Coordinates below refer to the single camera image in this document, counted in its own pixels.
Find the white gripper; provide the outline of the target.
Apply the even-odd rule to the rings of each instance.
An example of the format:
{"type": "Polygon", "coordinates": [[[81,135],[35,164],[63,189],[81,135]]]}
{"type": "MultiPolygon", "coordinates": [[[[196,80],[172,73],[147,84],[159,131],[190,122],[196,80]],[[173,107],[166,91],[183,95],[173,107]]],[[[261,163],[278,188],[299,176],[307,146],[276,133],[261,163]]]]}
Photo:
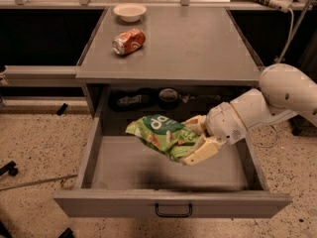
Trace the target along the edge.
{"type": "Polygon", "coordinates": [[[191,117],[182,122],[182,125],[197,135],[204,135],[207,130],[216,138],[200,136],[194,147],[181,158],[181,162],[188,166],[196,165],[216,155],[221,149],[221,143],[233,145],[247,135],[244,123],[228,102],[213,107],[206,116],[191,117]]]}

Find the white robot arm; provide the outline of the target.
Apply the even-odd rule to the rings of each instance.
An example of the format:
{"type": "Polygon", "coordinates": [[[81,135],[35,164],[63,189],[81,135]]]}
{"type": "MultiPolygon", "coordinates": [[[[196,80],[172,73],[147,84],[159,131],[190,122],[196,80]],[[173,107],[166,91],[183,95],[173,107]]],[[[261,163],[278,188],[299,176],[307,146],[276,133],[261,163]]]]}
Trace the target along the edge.
{"type": "Polygon", "coordinates": [[[250,130],[296,115],[317,126],[317,84],[294,66],[270,65],[262,71],[258,88],[183,123],[199,138],[181,162],[196,165],[213,157],[223,146],[245,139],[250,130]]]}

